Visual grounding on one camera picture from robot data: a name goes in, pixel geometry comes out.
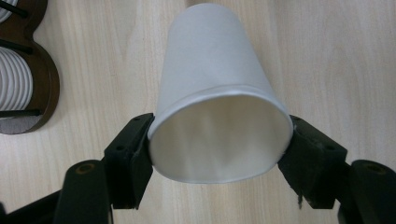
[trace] cup stack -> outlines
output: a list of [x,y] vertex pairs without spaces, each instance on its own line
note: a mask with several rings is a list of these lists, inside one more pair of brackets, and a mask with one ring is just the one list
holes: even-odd
[[0,47],[0,111],[23,110],[33,93],[26,61],[11,49]]

